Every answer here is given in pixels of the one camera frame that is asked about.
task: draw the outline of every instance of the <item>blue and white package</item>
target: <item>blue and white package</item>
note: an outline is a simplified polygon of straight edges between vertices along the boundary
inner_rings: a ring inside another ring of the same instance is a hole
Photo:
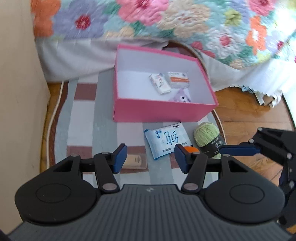
[[[182,123],[144,132],[155,160],[174,152],[178,143],[182,146],[192,145]]]

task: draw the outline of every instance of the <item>orange round object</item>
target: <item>orange round object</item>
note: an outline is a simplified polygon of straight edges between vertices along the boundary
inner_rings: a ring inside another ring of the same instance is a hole
[[[184,146],[184,149],[185,149],[186,151],[188,151],[189,153],[192,153],[192,152],[199,152],[199,150],[198,150],[196,147],[194,147],[194,146]]]

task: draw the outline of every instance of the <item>wooden floor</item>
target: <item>wooden floor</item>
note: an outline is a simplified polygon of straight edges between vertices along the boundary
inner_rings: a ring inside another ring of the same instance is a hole
[[[46,134],[51,115],[59,97],[61,84],[49,84],[51,98],[44,128],[42,143],[41,172],[46,170]],[[254,95],[239,88],[227,88],[216,92],[219,107],[216,112],[225,131],[227,144],[247,142],[258,127],[292,130],[293,125],[287,107],[281,101],[273,109],[259,106]],[[278,185],[282,167],[274,161],[257,154],[253,157],[236,157],[274,184]]]

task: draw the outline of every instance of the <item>orange flower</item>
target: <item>orange flower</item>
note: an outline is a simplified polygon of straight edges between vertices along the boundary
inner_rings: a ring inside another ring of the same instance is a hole
[[[246,38],[246,44],[253,47],[253,54],[257,55],[257,49],[265,50],[266,27],[260,24],[261,18],[255,16],[250,19],[252,30]]]
[[[61,7],[60,0],[31,0],[31,12],[35,14],[33,21],[35,37],[53,35],[51,17]]]

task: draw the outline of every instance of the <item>beige wall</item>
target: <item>beige wall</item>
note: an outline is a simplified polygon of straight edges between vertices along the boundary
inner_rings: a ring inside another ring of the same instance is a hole
[[[15,192],[39,173],[48,98],[30,0],[0,0],[0,229],[6,233],[21,222]]]

